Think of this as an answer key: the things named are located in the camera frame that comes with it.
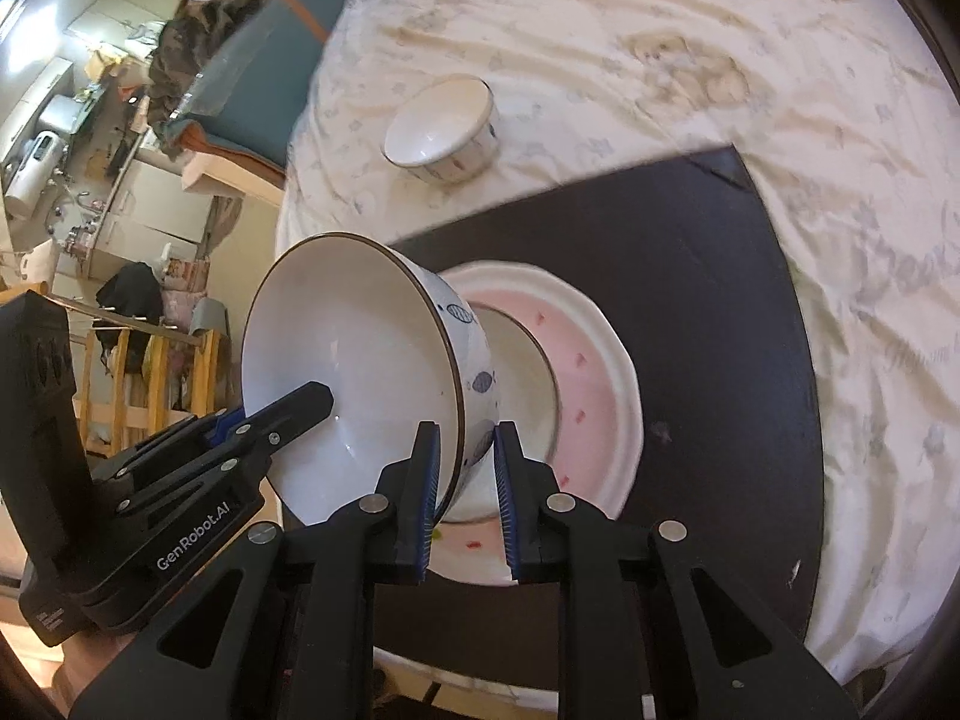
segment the wooden drying rack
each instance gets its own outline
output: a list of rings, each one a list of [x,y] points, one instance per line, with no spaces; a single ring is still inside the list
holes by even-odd
[[[223,334],[219,331],[205,330],[200,335],[192,336],[170,327],[141,322],[139,319],[124,317],[107,309],[88,306],[70,298],[61,298],[59,295],[51,295],[46,282],[21,284],[0,292],[0,305],[16,298],[26,290],[44,295],[45,298],[64,306],[69,311],[85,314],[93,319],[104,319],[120,331],[117,338],[112,399],[109,404],[93,403],[90,399],[90,371],[93,367],[94,350],[97,344],[96,331],[89,330],[85,337],[70,337],[74,343],[83,345],[83,374],[80,375],[79,392],[73,402],[80,428],[80,438],[88,452],[110,457],[130,445],[128,428],[144,431],[146,436],[150,436],[174,422],[179,422],[191,413],[204,416],[213,411],[217,362],[220,343],[223,339]],[[138,330],[152,337],[143,367],[145,378],[149,381],[146,408],[128,405],[126,399],[125,367],[131,330]],[[171,410],[167,407],[167,372],[173,343],[183,343],[193,347],[189,412]],[[90,437],[91,423],[110,426],[109,443]]]

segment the door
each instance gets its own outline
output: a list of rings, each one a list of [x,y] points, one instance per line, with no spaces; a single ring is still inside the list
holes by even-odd
[[[134,159],[112,212],[185,241],[203,240],[213,197],[181,189],[181,177]]]
[[[163,247],[167,244],[174,245],[176,256],[187,260],[197,256],[197,247],[189,242],[180,241],[129,218],[107,214],[96,248],[98,251],[105,251],[129,262],[145,262],[152,265],[160,260]]]

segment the white bedsheet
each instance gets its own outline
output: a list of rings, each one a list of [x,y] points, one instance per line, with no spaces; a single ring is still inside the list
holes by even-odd
[[[491,84],[504,146],[440,190],[379,145],[450,73]],[[909,650],[960,563],[960,107],[895,0],[350,0],[277,253],[330,229],[390,242],[720,143],[760,189],[808,330],[827,474],[808,647],[846,680]]]

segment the white cabinet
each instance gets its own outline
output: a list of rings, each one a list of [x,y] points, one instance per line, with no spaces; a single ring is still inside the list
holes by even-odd
[[[61,79],[72,67],[72,62],[56,57],[40,71],[40,75],[24,92],[19,103],[13,106],[13,111],[4,119],[3,124],[0,124],[0,164],[6,165],[16,156],[17,149],[31,135],[27,128],[43,110]]]
[[[154,49],[155,43],[130,40],[141,25],[162,28],[163,19],[126,0],[98,0],[70,23],[66,31],[90,43],[109,43],[131,53],[141,61]]]
[[[96,247],[90,252],[90,277],[107,281],[128,263],[154,264],[163,256],[167,244],[174,247],[176,256],[192,260],[197,247],[170,234],[137,223],[123,215],[107,214],[97,237]]]
[[[34,108],[42,108],[47,100],[53,96],[54,87],[59,80],[69,73],[73,63],[61,57],[54,57],[50,63],[40,71],[37,80],[30,85],[21,100],[30,103]]]
[[[114,215],[198,244],[203,240],[213,197],[181,189],[181,177],[138,159],[117,188]]]

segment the white plate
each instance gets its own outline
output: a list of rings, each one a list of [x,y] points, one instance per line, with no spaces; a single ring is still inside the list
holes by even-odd
[[[587,295],[530,265],[472,263],[443,278],[467,301],[510,314],[534,336],[560,391],[551,463],[558,484],[617,517],[637,475],[643,413],[634,364],[606,317]],[[430,570],[454,581],[510,584],[499,519],[440,523]]]

